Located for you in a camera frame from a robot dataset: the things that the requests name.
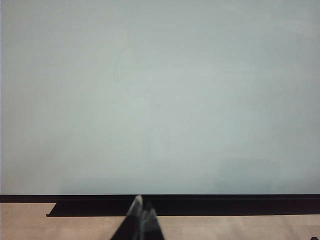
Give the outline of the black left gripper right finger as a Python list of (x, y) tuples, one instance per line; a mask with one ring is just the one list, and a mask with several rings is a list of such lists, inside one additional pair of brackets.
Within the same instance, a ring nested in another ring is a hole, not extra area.
[(147, 202), (141, 219), (142, 240), (164, 240), (157, 213), (151, 202)]

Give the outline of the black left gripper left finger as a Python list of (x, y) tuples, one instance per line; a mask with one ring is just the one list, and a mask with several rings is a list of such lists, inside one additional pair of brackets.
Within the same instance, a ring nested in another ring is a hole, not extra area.
[(133, 200), (124, 220), (112, 235), (111, 240), (139, 240), (142, 214), (143, 198), (138, 195)]

